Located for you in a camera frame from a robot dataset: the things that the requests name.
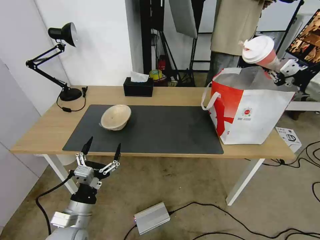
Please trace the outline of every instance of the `black tissue box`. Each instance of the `black tissue box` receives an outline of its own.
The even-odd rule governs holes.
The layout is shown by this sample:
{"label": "black tissue box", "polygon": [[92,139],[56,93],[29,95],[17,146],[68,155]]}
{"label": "black tissue box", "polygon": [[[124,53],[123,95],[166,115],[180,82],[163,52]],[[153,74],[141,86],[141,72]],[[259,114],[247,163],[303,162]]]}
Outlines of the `black tissue box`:
{"label": "black tissue box", "polygon": [[152,97],[153,79],[148,78],[146,82],[131,82],[131,77],[127,77],[123,84],[125,96]]}

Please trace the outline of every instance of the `concrete floor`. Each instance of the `concrete floor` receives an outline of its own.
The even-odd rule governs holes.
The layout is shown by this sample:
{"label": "concrete floor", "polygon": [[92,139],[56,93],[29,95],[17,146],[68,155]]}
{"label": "concrete floor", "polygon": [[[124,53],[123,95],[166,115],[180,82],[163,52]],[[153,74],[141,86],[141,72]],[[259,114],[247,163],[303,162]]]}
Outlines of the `concrete floor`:
{"label": "concrete floor", "polygon": [[[319,119],[320,115],[307,112],[298,121],[283,116],[277,126],[294,129],[306,146],[320,139]],[[94,160],[108,163],[112,158],[95,157]],[[244,159],[122,157],[121,166],[103,181],[97,194],[88,229],[90,240],[123,239],[134,225],[133,215],[161,201],[168,210],[191,201],[214,203],[251,230],[270,236],[288,227],[320,232],[320,203],[311,192],[311,184],[320,180],[320,169],[303,161],[299,169],[262,166],[235,203],[227,207],[225,198],[247,165]],[[68,169],[75,167],[75,163],[67,166]],[[45,219],[34,199],[59,182],[48,167],[3,229],[0,240],[45,239]],[[320,186],[315,191],[320,196]],[[62,211],[68,205],[69,197],[67,189],[61,187],[40,202],[51,218],[54,211]],[[189,206],[173,214],[170,222],[145,235],[139,236],[134,229],[128,239],[192,239],[210,231],[238,234],[247,240],[265,239],[249,234],[221,211],[202,206]],[[219,235],[201,239],[235,238]],[[311,238],[300,235],[290,238],[297,239]]]}

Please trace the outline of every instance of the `tissue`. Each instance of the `tissue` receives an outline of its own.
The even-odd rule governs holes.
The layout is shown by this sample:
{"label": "tissue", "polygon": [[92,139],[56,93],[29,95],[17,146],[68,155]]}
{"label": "tissue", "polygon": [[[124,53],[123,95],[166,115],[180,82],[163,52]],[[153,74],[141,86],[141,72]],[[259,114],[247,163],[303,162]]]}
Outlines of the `tissue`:
{"label": "tissue", "polygon": [[131,72],[131,82],[146,82],[149,78],[149,75]]}

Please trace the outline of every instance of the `plastic cup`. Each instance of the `plastic cup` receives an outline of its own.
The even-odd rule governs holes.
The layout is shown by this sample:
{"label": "plastic cup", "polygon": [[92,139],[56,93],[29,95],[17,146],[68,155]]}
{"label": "plastic cup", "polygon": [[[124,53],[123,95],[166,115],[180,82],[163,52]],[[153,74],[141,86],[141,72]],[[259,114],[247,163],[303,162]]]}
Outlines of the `plastic cup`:
{"label": "plastic cup", "polygon": [[276,55],[274,41],[268,36],[259,36],[243,43],[242,58],[246,63],[257,64],[276,71],[280,61]]}

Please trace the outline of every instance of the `bowl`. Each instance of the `bowl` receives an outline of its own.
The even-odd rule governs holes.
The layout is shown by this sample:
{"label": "bowl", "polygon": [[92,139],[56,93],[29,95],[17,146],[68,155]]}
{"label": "bowl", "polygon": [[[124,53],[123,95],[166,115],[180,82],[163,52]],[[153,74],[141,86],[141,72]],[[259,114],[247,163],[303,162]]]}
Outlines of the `bowl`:
{"label": "bowl", "polygon": [[131,116],[131,109],[127,105],[114,105],[102,115],[100,126],[107,130],[119,131],[124,128]]}

